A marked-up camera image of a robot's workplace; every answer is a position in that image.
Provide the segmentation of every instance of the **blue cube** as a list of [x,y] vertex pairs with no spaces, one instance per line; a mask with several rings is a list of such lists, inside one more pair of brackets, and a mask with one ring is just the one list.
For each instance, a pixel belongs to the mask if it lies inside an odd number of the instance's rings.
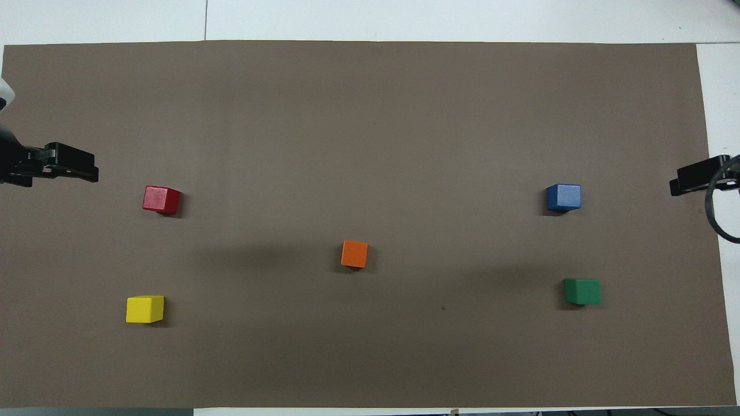
[[554,184],[548,188],[548,209],[567,212],[581,207],[581,186]]

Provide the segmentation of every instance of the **black cable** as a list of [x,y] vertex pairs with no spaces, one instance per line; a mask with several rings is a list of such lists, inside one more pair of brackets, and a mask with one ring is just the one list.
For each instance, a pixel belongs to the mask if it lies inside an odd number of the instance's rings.
[[722,166],[717,170],[717,172],[712,175],[712,178],[709,180],[709,184],[707,186],[707,194],[704,196],[704,211],[707,213],[707,220],[709,220],[709,225],[714,228],[714,231],[716,231],[717,234],[719,234],[722,238],[729,241],[730,243],[740,244],[740,237],[729,234],[728,232],[724,231],[722,227],[719,226],[719,224],[717,224],[717,220],[714,218],[714,202],[712,200],[712,194],[714,193],[714,189],[717,187],[717,181],[719,181],[719,177],[722,176],[725,171],[727,171],[736,163],[740,163],[740,155],[737,155],[734,158],[730,158],[730,160],[724,162]]
[[661,409],[656,409],[654,407],[653,407],[653,410],[655,410],[656,412],[660,413],[663,416],[681,416],[681,415],[675,415],[673,413],[663,412]]

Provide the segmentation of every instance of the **cube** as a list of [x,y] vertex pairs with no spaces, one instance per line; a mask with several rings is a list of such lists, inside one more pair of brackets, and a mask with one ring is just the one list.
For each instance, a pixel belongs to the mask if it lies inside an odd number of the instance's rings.
[[601,304],[601,284],[594,279],[565,279],[565,300],[576,305]]
[[167,187],[147,186],[141,208],[160,214],[176,214],[180,203],[180,191]]
[[126,322],[152,323],[164,318],[164,296],[134,296],[126,300]]
[[368,259],[368,244],[358,241],[345,241],[342,247],[342,265],[365,267]]
[[548,209],[567,212],[581,207],[581,186],[576,184],[554,184],[548,188]]

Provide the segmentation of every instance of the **brown paper mat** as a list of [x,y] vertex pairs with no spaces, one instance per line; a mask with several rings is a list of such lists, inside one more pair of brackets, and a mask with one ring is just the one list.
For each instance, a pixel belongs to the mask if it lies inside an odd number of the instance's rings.
[[[9,46],[0,406],[735,403],[690,44]],[[544,189],[583,186],[546,215]],[[144,186],[185,193],[141,209]],[[360,272],[343,240],[367,241]],[[565,278],[603,304],[564,301]],[[165,295],[166,320],[124,321]]]

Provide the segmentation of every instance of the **orange cube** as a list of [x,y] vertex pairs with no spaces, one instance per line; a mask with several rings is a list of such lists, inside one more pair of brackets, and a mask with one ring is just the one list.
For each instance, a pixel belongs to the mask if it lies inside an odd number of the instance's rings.
[[365,267],[368,260],[368,244],[357,241],[345,241],[342,247],[342,265]]

